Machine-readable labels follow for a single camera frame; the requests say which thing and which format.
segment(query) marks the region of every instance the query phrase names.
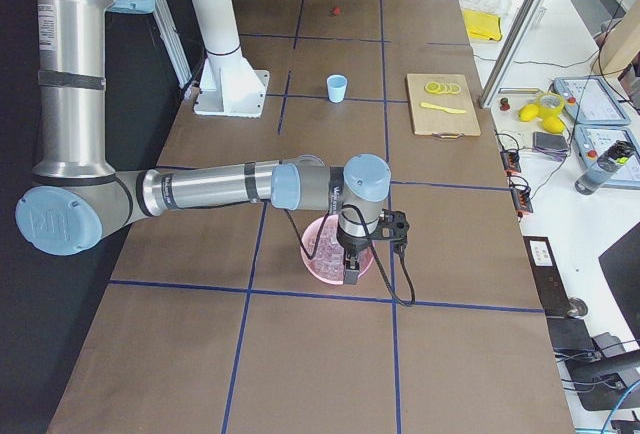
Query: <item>blue cup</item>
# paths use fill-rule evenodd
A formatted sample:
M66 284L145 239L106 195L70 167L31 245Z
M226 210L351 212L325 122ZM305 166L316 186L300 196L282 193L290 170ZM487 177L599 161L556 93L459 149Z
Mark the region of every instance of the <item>blue cup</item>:
M342 102L347 92L347 78L341 74L327 77L327 91L331 102Z

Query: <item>lemon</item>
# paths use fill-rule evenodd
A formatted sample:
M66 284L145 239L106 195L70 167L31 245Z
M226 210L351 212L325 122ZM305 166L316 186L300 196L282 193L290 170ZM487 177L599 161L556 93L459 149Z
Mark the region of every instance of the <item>lemon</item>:
M542 121L542 128L551 134L560 134L564 131L564 122L558 116L545 117Z
M520 109L520 120L523 122L529 122L538 117L538 113L540 112L540 108L537 104L527 104L522 109Z

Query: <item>pink plate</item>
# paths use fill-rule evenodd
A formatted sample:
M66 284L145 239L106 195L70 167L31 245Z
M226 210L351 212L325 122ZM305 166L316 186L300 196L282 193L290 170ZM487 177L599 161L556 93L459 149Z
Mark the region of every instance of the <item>pink plate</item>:
M320 229L321 224L322 217L309 224L309 227L307 227L302 235L302 244L309 253L313 252L313 246L315 245L316 236L318 235L318 229ZM336 240L337 231L338 216L329 216L320 234L316 256L312 260L309 260L302 249L300 249L300 255L302 256L304 265L315 277L327 284L341 285L343 284L344 276L344 266L342 264L344 249ZM360 262L360 276L362 276L373 263L371 249L362 251L359 254L358 261Z

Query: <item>white table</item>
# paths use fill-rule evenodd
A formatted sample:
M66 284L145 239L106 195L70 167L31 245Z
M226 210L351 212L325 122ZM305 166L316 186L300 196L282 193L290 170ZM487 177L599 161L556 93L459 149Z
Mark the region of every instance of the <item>white table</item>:
M505 0L481 0L486 5L504 6ZM523 0L511 0L508 13L502 18L501 42L472 41L476 66L484 85L493 68L506 34L510 29L518 6ZM527 33L516 61L550 62L571 65L587 60L597 50L591 33L583 24L570 0L545 0L540 23ZM562 68L550 65L513 64L501 87L538 88L547 91L556 77L587 76L591 61ZM614 84L620 92L622 87ZM538 121L530 123L518 120L518 110L532 96L509 95L511 110L499 109L499 98L494 99L492 113L496 128L516 137L521 146L531 147L533 131L540 131ZM632 119L630 126L636 139L640 139L640 117L628 108ZM563 117L568 126L571 120ZM502 137L505 146L513 142ZM556 161L530 150L521 151L523 177L535 192L558 166ZM626 341L633 339L629 327L609 291L598 262L598 256L640 222L640 191L602 188L592 196L578 194L574 181L584 172L577 156L575 143L572 155L549 182L540 189L532 201L534 214L525 216L520 223L524 236L549 238L562 281L569 297L584 300L589 307L585 318L591 336L610 332ZM635 343L627 344L627 350L637 349ZM563 376L567 376L560 366ZM577 428L600 429L608 411L588 412L580 404L577 394L567 392L574 425ZM631 419L628 412L620 411L614 418Z

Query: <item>blue joint cap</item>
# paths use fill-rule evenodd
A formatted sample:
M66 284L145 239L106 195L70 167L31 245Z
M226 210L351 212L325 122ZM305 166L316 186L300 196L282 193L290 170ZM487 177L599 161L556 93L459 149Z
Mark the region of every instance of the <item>blue joint cap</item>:
M344 182L356 196L369 202L381 202L389 194L391 170L373 154L352 157L344 166Z
M116 0L107 9L120 14L151 14L156 10L156 0Z
M27 241L56 256L90 249L102 238L102 223L93 208L60 187L29 189L18 201L16 223Z
M271 173L271 204L291 211L300 205L300 174L295 164L280 164Z

